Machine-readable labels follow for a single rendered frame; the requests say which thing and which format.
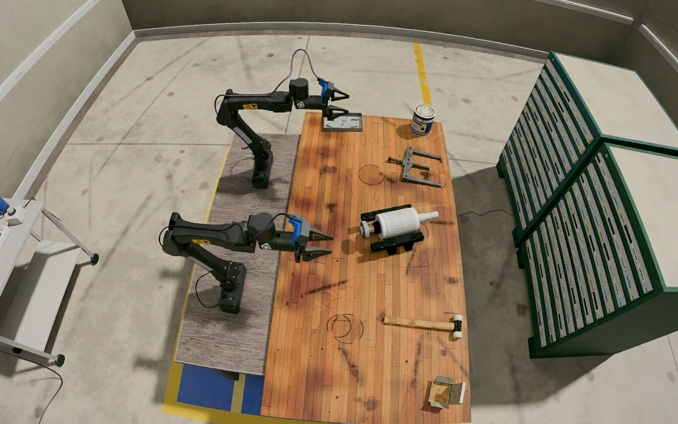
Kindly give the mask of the white and blue labelled tin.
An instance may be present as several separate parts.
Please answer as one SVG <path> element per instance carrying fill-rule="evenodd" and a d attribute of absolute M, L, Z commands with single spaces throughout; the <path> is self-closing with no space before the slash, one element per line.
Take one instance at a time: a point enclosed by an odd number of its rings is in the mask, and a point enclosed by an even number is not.
<path fill-rule="evenodd" d="M 435 115 L 435 108 L 428 104 L 417 104 L 416 107 L 414 107 L 411 132 L 420 137 L 430 135 L 431 125 L 433 124 Z"/>

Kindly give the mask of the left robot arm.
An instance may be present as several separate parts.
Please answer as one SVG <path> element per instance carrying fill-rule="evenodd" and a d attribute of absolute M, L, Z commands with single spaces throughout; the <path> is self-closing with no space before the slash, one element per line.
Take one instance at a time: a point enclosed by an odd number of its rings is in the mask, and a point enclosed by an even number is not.
<path fill-rule="evenodd" d="M 217 123 L 227 126 L 247 143 L 255 156 L 255 171 L 252 184 L 266 184 L 271 167 L 271 143 L 258 136 L 255 131 L 243 121 L 238 110 L 267 110 L 269 112 L 291 112 L 293 103 L 299 110 L 308 110 L 308 80 L 305 78 L 291 79 L 290 91 L 275 91 L 271 95 L 237 94 L 228 89 L 217 114 Z M 302 99 L 303 98 L 303 99 Z M 234 112 L 236 111 L 236 112 Z M 231 115 L 230 115 L 231 114 Z M 270 163 L 269 163 L 270 162 Z M 257 175 L 257 176 L 256 176 Z"/>

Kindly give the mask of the soft-faced hammer with wooden handle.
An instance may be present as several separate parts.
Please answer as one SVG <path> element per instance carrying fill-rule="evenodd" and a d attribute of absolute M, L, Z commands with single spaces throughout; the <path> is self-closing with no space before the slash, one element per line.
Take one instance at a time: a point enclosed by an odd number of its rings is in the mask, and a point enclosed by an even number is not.
<path fill-rule="evenodd" d="M 459 314 L 454 316 L 454 323 L 434 322 L 433 320 L 399 319 L 399 317 L 385 316 L 384 324 L 453 330 L 454 340 L 460 340 L 462 339 L 462 319 L 463 317 L 459 316 Z"/>

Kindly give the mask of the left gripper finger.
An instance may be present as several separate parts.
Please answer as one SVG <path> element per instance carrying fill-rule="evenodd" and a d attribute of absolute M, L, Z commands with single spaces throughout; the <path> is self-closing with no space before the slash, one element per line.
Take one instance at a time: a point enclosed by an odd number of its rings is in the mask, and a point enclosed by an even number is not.
<path fill-rule="evenodd" d="M 340 111 L 342 113 L 333 115 L 333 111 Z M 336 119 L 337 117 L 341 117 L 342 115 L 346 114 L 349 114 L 349 110 L 347 110 L 346 108 L 334 107 L 333 105 L 330 105 L 329 107 L 329 121 L 332 121 L 333 119 Z"/>
<path fill-rule="evenodd" d="M 339 94 L 345 95 L 345 96 L 344 97 L 336 97 L 336 96 L 334 96 L 334 93 L 339 93 Z M 334 88 L 334 91 L 332 91 L 332 94 L 331 94 L 331 102 L 336 101 L 336 100 L 344 100 L 344 99 L 347 99 L 349 97 L 350 97 L 349 94 L 343 93 L 341 90 Z"/>

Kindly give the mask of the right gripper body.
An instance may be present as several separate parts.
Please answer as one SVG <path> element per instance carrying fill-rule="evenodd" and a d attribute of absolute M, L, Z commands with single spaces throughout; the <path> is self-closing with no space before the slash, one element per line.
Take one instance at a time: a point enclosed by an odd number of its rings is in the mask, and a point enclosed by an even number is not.
<path fill-rule="evenodd" d="M 303 244 L 294 241 L 298 238 L 300 233 L 301 219 L 298 219 L 297 215 L 291 214 L 291 218 L 288 222 L 294 226 L 294 231 L 279 231 L 278 236 L 280 236 L 280 239 L 275 239 L 275 250 L 294 252 L 294 260 L 296 263 L 301 263 L 300 258 L 301 255 L 303 255 L 303 262 L 305 262 L 304 247 L 307 245 L 308 239 L 306 239 Z"/>

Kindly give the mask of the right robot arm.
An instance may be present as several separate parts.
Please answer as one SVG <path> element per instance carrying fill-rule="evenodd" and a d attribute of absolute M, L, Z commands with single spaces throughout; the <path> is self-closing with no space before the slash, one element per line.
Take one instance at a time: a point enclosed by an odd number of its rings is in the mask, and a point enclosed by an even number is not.
<path fill-rule="evenodd" d="M 164 234 L 162 251 L 173 257 L 185 257 L 207 269 L 220 281 L 219 287 L 222 287 L 218 307 L 236 310 L 244 264 L 216 257 L 198 243 L 217 245 L 231 251 L 255 253 L 258 241 L 260 249 L 275 250 L 275 239 L 280 238 L 277 234 L 279 230 L 275 230 L 274 221 L 266 228 L 272 219 L 274 218 L 271 214 L 263 212 L 249 215 L 248 221 L 241 221 L 243 223 L 232 221 L 231 224 L 201 224 L 185 221 L 180 214 L 173 212 L 168 226 L 174 227 L 169 227 Z M 241 225 L 245 240 L 254 238 L 263 228 L 266 229 L 252 241 L 246 242 L 242 239 L 238 225 L 229 228 L 234 223 Z M 226 228 L 229 229 L 224 231 Z"/>

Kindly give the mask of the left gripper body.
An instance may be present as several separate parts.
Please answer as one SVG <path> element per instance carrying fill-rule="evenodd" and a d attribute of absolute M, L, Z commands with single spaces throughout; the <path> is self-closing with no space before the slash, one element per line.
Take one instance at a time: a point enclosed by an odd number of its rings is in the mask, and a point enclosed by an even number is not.
<path fill-rule="evenodd" d="M 324 93 L 327 90 L 327 83 L 328 81 L 320 79 L 318 84 L 322 86 L 322 94 L 321 95 L 310 95 L 310 98 L 308 99 L 308 107 L 309 110 L 322 110 L 322 117 L 327 118 L 327 121 L 329 121 L 329 106 L 328 106 L 328 100 L 330 100 L 330 97 L 324 97 Z"/>

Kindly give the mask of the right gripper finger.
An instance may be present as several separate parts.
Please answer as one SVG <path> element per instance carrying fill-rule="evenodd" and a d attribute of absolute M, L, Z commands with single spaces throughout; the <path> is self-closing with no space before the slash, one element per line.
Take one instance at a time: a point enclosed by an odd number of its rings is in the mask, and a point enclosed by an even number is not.
<path fill-rule="evenodd" d="M 319 234 L 320 236 L 317 236 L 317 234 Z M 330 234 L 322 233 L 322 231 L 310 225 L 308 241 L 328 241 L 328 240 L 333 240 L 333 237 Z"/>
<path fill-rule="evenodd" d="M 316 252 L 320 252 L 320 253 L 316 253 Z M 328 255 L 330 253 L 332 253 L 332 250 L 329 250 L 329 249 L 326 249 L 326 248 L 315 247 L 315 246 L 312 246 L 312 245 L 305 245 L 305 248 L 304 248 L 305 262 L 310 262 L 313 259 Z"/>

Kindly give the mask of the grey metal bearing puller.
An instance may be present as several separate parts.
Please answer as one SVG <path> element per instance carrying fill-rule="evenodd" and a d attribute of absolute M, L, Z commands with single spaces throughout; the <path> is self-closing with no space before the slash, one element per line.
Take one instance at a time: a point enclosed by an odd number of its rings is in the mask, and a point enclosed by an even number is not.
<path fill-rule="evenodd" d="M 415 182 L 415 183 L 426 184 L 426 185 L 430 185 L 430 186 L 437 186 L 437 187 L 441 188 L 441 180 L 439 181 L 439 183 L 437 183 L 437 182 L 434 182 L 434 181 L 419 179 L 417 177 L 410 176 L 412 166 L 421 167 L 421 168 L 424 168 L 426 170 L 431 169 L 431 167 L 426 167 L 424 165 L 414 164 L 413 161 L 412 161 L 412 155 L 413 154 L 423 155 L 423 156 L 430 157 L 430 158 L 435 158 L 437 160 L 441 160 L 441 162 L 443 161 L 443 157 L 441 157 L 439 155 L 433 155 L 431 153 L 423 152 L 421 150 L 417 150 L 416 148 L 412 148 L 412 147 L 407 147 L 406 158 L 404 158 L 404 160 L 397 160 L 395 158 L 388 157 L 388 161 L 395 161 L 395 162 L 399 162 L 399 163 L 403 164 L 403 166 L 404 166 L 403 181 L 412 181 L 412 182 Z"/>

